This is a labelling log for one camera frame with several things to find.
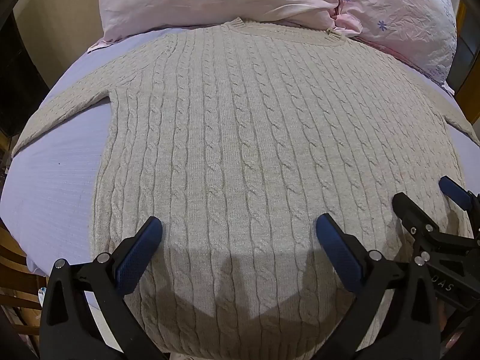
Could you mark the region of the pink floral pillow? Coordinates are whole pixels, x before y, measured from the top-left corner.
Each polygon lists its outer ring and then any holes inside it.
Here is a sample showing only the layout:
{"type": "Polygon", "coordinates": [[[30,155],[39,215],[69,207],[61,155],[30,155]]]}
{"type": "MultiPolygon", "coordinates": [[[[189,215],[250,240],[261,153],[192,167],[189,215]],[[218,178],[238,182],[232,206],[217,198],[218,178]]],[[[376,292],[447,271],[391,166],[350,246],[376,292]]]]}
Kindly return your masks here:
{"type": "Polygon", "coordinates": [[[332,29],[393,55],[444,84],[456,53],[451,0],[98,0],[108,47],[152,29],[221,24],[235,18],[332,29]]]}

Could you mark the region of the wooden bed headboard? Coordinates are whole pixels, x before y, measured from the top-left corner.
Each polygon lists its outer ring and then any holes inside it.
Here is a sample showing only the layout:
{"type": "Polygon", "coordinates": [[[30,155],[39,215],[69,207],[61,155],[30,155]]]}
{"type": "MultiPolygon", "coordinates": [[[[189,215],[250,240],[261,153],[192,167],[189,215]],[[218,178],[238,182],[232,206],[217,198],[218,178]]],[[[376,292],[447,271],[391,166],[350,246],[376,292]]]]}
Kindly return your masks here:
{"type": "Polygon", "coordinates": [[[448,84],[466,119],[479,120],[479,0],[459,0],[456,11],[458,45],[448,84]]]}

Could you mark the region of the beige cable-knit sweater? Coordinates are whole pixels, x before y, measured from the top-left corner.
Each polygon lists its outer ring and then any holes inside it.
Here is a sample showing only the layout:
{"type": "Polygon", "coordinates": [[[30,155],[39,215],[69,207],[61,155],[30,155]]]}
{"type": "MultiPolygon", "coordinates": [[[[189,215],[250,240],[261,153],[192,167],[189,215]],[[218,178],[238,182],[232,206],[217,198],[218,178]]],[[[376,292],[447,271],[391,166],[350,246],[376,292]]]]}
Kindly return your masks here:
{"type": "Polygon", "coordinates": [[[470,233],[439,179],[464,181],[449,127],[477,146],[471,124],[441,88],[337,33],[235,19],[162,35],[49,100],[14,158],[104,98],[90,250],[161,220],[127,303],[162,350],[310,358],[345,305],[314,234],[323,213],[388,257],[402,243],[397,192],[470,233]]]}

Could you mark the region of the wooden chair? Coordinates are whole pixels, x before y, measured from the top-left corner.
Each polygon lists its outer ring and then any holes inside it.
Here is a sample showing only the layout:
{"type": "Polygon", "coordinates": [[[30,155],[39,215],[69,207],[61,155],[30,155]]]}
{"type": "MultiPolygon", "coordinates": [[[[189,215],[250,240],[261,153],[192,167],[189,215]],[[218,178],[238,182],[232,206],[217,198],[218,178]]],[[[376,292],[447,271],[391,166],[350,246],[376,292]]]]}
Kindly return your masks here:
{"type": "Polygon", "coordinates": [[[38,290],[46,279],[27,267],[25,252],[1,225],[1,340],[16,340],[8,358],[40,358],[41,305],[38,290]]]}

